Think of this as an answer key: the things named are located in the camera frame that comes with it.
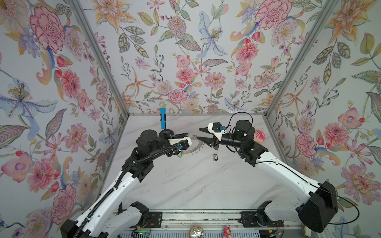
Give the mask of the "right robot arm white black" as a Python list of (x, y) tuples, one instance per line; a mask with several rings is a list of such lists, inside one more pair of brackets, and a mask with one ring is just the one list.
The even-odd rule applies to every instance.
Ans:
[(209, 123), (199, 131), (212, 137), (198, 137), (198, 140), (215, 150), (221, 145), (236, 148), (244, 162), (267, 173), (297, 197), (293, 202), (267, 202), (264, 213), (270, 220), (300, 222), (310, 230), (321, 233), (336, 215), (335, 187), (327, 181), (319, 183), (276, 158), (254, 140), (256, 130), (248, 120), (237, 121), (233, 131), (221, 123)]

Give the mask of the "large metal keyring with keys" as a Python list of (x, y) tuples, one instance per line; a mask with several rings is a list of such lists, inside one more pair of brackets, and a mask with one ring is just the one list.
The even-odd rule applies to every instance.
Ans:
[(192, 135), (190, 139), (191, 146), (188, 149), (181, 151), (181, 153), (179, 153), (177, 157), (182, 158), (185, 155), (195, 155), (196, 153), (200, 152), (200, 150), (204, 147), (204, 142), (197, 139), (196, 135)]

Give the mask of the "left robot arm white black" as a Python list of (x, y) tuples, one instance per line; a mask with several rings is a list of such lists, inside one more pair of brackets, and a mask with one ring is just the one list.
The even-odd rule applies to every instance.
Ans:
[(127, 209), (122, 202), (135, 186), (153, 169), (153, 161), (163, 155), (179, 155), (191, 146), (188, 133), (171, 130), (145, 130), (116, 176), (97, 201), (76, 220), (67, 220), (61, 227), (64, 238), (116, 238), (127, 228), (139, 228), (148, 222), (149, 209), (140, 202)]

